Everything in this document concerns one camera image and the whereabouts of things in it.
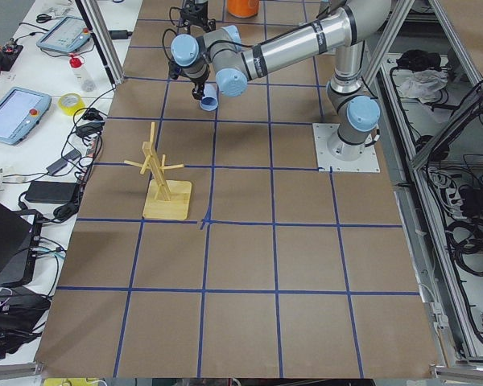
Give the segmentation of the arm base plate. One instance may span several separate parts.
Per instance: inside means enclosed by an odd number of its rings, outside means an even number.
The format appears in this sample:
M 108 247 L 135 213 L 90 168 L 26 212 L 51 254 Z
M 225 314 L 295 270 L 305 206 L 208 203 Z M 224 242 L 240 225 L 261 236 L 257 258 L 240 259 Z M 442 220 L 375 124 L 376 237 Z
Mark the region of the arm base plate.
M 380 167 L 369 134 L 360 145 L 348 145 L 338 136 L 338 124 L 313 123 L 317 169 L 324 172 L 379 173 Z

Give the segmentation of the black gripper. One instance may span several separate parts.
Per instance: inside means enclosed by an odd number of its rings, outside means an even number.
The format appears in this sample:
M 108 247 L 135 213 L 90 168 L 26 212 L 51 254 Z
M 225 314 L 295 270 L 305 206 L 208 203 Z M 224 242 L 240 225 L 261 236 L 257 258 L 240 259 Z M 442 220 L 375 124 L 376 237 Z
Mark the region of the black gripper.
M 193 98 L 201 101 L 204 97 L 205 83 L 210 74 L 207 60 L 202 55 L 183 60 L 183 73 L 185 77 L 194 83 L 192 89 Z

